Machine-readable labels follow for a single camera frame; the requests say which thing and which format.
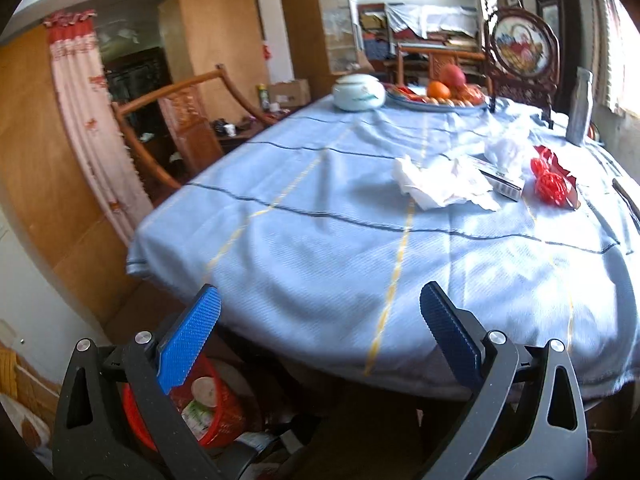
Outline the white tissue paper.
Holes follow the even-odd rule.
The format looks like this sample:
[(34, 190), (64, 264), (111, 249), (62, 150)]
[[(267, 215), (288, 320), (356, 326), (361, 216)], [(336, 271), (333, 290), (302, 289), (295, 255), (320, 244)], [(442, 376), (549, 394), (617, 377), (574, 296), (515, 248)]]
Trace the white tissue paper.
[(487, 211), (501, 208), (492, 185), (477, 166), (466, 159), (437, 156), (419, 166), (409, 156), (396, 158), (393, 178), (400, 192), (409, 195), (422, 210), (466, 203)]

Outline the white medicine box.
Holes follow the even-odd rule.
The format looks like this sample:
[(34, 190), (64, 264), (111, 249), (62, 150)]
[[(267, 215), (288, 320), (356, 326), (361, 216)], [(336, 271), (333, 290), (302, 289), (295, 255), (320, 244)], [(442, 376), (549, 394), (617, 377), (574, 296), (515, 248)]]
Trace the white medicine box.
[(525, 188), (525, 180), (522, 177), (510, 174), (487, 160), (478, 157), (473, 157), (473, 160), (496, 193), (514, 202), (521, 199)]

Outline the red ribbon pompom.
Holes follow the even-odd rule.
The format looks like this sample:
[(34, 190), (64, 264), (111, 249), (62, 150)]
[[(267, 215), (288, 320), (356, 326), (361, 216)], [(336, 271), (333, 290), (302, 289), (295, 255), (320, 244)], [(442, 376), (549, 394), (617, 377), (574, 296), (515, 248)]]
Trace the red ribbon pompom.
[(537, 155), (530, 160), (535, 177), (535, 193), (546, 204), (577, 210), (580, 207), (577, 179), (559, 162), (558, 155), (544, 145), (536, 145)]

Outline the clear plastic bag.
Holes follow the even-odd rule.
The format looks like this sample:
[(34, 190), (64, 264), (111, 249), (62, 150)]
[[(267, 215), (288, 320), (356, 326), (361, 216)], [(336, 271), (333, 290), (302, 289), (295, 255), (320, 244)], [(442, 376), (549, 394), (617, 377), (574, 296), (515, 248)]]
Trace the clear plastic bag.
[(514, 122), (503, 133), (485, 142), (484, 159), (505, 174), (524, 174), (537, 154), (529, 135), (529, 126)]

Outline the red plastic trash basket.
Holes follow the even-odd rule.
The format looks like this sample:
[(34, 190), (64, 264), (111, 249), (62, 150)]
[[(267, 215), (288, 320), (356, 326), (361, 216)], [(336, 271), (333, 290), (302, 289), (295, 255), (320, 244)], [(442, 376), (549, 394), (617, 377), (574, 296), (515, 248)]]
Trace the red plastic trash basket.
[(183, 385), (172, 388), (168, 396), (202, 448), (224, 448), (244, 432), (238, 397), (204, 354)]

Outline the blue fruit plate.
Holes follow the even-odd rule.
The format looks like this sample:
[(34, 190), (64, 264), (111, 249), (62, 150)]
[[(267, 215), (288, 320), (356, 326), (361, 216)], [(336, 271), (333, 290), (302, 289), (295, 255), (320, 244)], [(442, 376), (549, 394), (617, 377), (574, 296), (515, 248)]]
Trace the blue fruit plate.
[(392, 96), (389, 96), (387, 92), (386, 99), (390, 100), (393, 104), (406, 108), (407, 110), (416, 110), (417, 112), (425, 113), (456, 113), (459, 115), (472, 115), (474, 113), (482, 112), (488, 107), (486, 102), (479, 106), (472, 106), (470, 103), (465, 103), (460, 100), (435, 100), (430, 99), (424, 93), (418, 94), (426, 97), (425, 103), (407, 102), (394, 99)]

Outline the silver metal bottle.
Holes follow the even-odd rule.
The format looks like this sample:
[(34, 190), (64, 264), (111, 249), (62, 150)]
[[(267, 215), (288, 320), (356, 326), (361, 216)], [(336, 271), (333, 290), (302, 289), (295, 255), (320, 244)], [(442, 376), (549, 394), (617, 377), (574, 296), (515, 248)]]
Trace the silver metal bottle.
[(592, 82), (593, 74), (590, 70), (578, 67), (566, 128), (566, 140), (577, 146), (584, 143), (590, 128), (593, 107)]

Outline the red netted pomegranate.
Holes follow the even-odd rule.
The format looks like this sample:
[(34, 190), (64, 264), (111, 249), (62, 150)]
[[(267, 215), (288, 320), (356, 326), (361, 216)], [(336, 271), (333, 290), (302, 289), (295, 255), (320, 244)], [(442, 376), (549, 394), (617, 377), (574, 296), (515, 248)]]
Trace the red netted pomegranate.
[(485, 93), (477, 84), (465, 84), (457, 88), (457, 98), (472, 106), (479, 106), (485, 102)]

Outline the orange fruit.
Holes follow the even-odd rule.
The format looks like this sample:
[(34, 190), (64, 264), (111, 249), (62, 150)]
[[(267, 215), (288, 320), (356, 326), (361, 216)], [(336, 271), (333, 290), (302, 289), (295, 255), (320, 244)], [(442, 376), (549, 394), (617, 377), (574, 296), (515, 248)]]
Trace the orange fruit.
[(426, 95), (430, 99), (448, 100), (451, 98), (451, 91), (446, 84), (438, 80), (432, 80), (426, 87)]

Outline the red snack packets on plate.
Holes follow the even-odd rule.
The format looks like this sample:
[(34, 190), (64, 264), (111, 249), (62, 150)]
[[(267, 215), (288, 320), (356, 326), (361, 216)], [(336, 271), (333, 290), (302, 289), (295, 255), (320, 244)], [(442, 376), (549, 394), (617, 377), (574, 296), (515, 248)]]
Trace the red snack packets on plate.
[(417, 103), (426, 102), (425, 96), (421, 96), (420, 94), (417, 94), (416, 92), (414, 92), (408, 87), (394, 86), (392, 84), (391, 86), (386, 86), (385, 89), (387, 94), (389, 96), (392, 96), (394, 99), (407, 101), (407, 102), (417, 102)]

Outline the red apple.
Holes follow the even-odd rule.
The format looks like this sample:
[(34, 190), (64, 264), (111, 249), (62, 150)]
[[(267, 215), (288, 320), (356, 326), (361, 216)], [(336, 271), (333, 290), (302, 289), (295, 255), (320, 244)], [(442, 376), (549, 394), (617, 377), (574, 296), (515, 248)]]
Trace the red apple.
[(466, 85), (465, 73), (456, 64), (446, 64), (439, 71), (439, 81), (449, 89), (461, 89)]

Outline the white ceramic lidded jar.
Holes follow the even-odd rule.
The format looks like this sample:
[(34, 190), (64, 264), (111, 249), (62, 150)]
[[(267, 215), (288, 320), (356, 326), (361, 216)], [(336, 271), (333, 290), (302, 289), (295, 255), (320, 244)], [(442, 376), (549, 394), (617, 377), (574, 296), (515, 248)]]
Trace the white ceramic lidded jar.
[(349, 74), (332, 87), (333, 104), (345, 112), (365, 112), (384, 105), (386, 91), (381, 81), (368, 74)]

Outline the pink floral curtain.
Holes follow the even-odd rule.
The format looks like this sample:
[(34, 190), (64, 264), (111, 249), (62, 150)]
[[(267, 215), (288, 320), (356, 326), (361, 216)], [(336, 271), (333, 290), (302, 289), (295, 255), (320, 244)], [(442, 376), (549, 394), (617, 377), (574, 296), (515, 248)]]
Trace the pink floral curtain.
[(108, 222), (128, 245), (152, 211), (111, 108), (92, 11), (43, 21), (58, 107), (70, 146)]

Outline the light wooden wardrobe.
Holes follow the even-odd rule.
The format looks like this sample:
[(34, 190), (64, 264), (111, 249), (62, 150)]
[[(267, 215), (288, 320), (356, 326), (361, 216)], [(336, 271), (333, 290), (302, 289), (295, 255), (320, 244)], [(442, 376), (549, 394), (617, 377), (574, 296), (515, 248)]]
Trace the light wooden wardrobe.
[(157, 7), (171, 80), (180, 82), (223, 65), (247, 101), (259, 105), (268, 84), (257, 0), (164, 0)]

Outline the glass door wooden cabinet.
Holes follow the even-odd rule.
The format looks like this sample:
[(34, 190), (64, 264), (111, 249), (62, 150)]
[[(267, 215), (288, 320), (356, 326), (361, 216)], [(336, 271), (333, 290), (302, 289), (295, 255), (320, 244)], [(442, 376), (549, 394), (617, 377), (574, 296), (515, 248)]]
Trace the glass door wooden cabinet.
[(294, 76), (308, 82), (314, 101), (338, 78), (369, 73), (350, 0), (281, 0)]

